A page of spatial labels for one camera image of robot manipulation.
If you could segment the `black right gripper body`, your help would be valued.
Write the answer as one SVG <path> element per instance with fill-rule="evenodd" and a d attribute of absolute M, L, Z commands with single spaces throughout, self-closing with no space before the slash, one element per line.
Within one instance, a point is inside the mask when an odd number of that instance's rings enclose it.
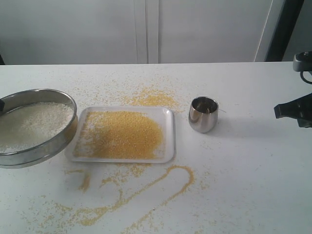
<path fill-rule="evenodd" d="M 311 128 L 312 127 L 312 117 L 299 117 L 297 119 L 298 126 L 300 128 Z"/>

